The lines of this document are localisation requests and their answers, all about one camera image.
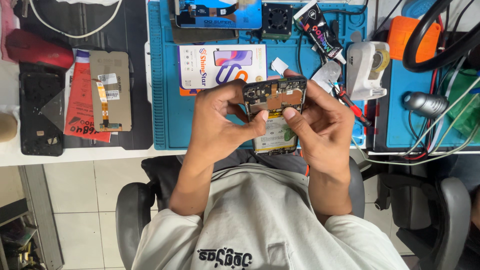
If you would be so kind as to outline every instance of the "red pouch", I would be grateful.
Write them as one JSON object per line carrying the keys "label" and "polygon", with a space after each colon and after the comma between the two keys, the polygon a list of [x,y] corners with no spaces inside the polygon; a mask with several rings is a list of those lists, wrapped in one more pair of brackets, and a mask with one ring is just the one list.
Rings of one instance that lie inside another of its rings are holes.
{"label": "red pouch", "polygon": [[94,127],[89,56],[88,52],[77,50],[63,133],[110,142],[110,132],[98,132]]}

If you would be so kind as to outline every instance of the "tape roll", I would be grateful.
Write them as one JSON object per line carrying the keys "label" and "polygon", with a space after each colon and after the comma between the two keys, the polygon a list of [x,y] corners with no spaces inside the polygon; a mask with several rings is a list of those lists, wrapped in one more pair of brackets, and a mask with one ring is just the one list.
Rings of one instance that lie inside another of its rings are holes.
{"label": "tape roll", "polygon": [[385,49],[378,49],[373,55],[372,71],[380,72],[387,68],[390,62],[390,53]]}

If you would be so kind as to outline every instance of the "glue tube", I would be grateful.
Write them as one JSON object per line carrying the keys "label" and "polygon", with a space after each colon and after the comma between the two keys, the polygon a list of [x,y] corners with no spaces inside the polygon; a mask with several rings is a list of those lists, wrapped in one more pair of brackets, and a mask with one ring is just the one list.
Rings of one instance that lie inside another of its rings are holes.
{"label": "glue tube", "polygon": [[330,60],[338,59],[342,64],[347,63],[342,56],[343,47],[328,27],[325,17],[317,5],[317,0],[311,0],[293,16],[293,19]]}

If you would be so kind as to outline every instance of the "orange box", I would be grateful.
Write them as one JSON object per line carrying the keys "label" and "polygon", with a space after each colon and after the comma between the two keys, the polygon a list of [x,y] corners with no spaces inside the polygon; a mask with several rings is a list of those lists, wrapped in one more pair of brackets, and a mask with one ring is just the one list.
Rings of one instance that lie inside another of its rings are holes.
{"label": "orange box", "polygon": [[[397,16],[393,18],[390,24],[387,43],[390,46],[390,58],[395,60],[403,59],[403,51],[407,45],[407,41],[412,35],[413,30],[420,20]],[[440,25],[433,23],[427,33],[420,42],[417,51],[417,63],[423,62],[435,56],[438,44],[438,36],[440,35]]]}

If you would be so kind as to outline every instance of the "white tile floor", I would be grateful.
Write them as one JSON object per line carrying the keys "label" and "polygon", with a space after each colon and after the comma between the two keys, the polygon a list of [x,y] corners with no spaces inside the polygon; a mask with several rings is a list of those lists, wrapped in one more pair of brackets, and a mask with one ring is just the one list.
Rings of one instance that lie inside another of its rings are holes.
{"label": "white tile floor", "polygon": [[[148,182],[140,167],[144,158],[45,164],[64,270],[124,270],[118,251],[115,205],[120,189]],[[377,179],[365,184],[365,219],[390,236],[397,251],[412,254],[398,239],[391,209],[378,211]],[[152,215],[157,213],[156,204]]]}

